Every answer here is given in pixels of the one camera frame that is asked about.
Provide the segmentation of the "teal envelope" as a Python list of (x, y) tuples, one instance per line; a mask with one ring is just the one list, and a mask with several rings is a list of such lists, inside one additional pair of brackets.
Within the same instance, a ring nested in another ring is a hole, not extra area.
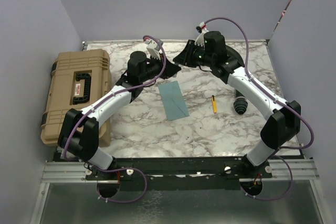
[(158, 88), (168, 121), (190, 115), (177, 81), (159, 84)]

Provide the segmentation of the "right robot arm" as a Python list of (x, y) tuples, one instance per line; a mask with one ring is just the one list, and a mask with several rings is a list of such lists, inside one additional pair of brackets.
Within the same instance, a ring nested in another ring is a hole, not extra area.
[(189, 40), (173, 61), (191, 68), (209, 67), (214, 76), (240, 92), (265, 118), (266, 124), (261, 130), (259, 142), (242, 158), (241, 171), (246, 177), (258, 174), (260, 165), (299, 133), (300, 104), (287, 102), (273, 94), (246, 72), (241, 55), (226, 45), (220, 32), (206, 32), (203, 45)]

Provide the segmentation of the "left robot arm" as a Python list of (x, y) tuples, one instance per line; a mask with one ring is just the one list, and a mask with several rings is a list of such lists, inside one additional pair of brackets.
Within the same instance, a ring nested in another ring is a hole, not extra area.
[(115, 86), (101, 99), (81, 110), (70, 109), (64, 118), (58, 138), (58, 146), (64, 153), (98, 167), (104, 179), (115, 175), (114, 157), (99, 147), (99, 130), (120, 108), (134, 101), (149, 81), (156, 77), (168, 79), (181, 70), (176, 64), (165, 59), (147, 57), (142, 51), (130, 54), (127, 70)]

